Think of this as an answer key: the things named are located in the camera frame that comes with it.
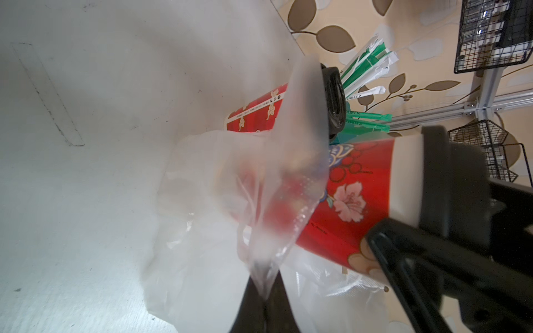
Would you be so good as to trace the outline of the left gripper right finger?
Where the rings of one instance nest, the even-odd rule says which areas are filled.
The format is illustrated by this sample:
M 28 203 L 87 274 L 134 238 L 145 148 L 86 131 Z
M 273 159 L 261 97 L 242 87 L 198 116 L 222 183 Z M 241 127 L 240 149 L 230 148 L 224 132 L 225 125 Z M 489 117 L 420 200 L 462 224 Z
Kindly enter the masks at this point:
M 278 272 L 269 298 L 266 300 L 266 332 L 300 333 L 291 310 L 281 272 Z

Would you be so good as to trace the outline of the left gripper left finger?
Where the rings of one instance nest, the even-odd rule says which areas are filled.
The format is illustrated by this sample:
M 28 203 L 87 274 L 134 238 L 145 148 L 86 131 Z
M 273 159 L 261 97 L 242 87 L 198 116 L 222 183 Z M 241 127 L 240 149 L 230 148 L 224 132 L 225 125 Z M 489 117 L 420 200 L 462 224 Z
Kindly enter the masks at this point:
M 265 300 L 250 277 L 230 333 L 266 332 Z

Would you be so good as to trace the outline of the red paper cup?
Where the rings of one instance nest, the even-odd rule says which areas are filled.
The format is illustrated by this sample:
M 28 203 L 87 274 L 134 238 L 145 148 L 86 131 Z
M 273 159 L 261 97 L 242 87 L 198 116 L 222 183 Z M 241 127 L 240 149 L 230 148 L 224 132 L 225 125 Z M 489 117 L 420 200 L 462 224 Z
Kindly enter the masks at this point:
M 367 234 L 393 219 L 474 251 L 489 245 L 482 151 L 440 126 L 407 137 L 326 146 L 240 133 L 238 220 L 252 230 L 251 278 L 269 289 L 293 246 L 385 282 Z
M 334 140 L 346 125 L 346 97 L 337 67 L 321 66 L 326 92 L 329 138 Z M 271 130 L 279 114 L 288 84 L 281 85 L 243 108 L 230 113 L 224 127 L 233 132 L 253 133 Z

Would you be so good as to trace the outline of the clear plastic carrier bag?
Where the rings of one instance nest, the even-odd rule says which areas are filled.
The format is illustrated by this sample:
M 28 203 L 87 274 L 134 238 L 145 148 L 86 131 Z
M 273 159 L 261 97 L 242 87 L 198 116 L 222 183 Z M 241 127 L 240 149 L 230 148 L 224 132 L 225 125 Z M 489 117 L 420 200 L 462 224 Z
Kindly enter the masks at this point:
M 291 75 L 280 115 L 266 131 L 280 144 L 317 140 L 328 146 L 321 65 L 308 56 Z M 214 130 L 182 139 L 158 193 L 160 223 L 142 285 L 148 313 L 178 332 L 230 332 L 251 271 L 252 230 L 238 220 L 240 133 Z M 385 332 L 383 289 L 357 273 L 342 274 L 297 246 L 279 271 L 300 332 Z

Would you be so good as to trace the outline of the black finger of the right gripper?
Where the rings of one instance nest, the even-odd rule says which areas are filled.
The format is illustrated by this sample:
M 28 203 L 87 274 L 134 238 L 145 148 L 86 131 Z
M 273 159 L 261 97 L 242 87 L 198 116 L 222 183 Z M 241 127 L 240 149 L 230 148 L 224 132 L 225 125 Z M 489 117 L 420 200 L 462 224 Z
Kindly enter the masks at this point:
M 449 332 L 443 296 L 472 332 L 531 332 L 532 277 L 447 239 L 384 219 L 365 240 L 415 332 Z

